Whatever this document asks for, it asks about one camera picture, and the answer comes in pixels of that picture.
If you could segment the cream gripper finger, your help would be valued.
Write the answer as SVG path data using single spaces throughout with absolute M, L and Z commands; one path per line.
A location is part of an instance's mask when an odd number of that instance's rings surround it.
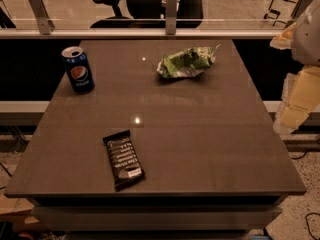
M 291 134 L 320 104 L 320 67 L 305 65 L 297 74 L 288 73 L 281 98 L 273 129 L 278 134 Z
M 293 23 L 286 29 L 284 29 L 281 34 L 279 34 L 271 40 L 270 46 L 279 50 L 290 49 L 295 27 L 296 24 Z

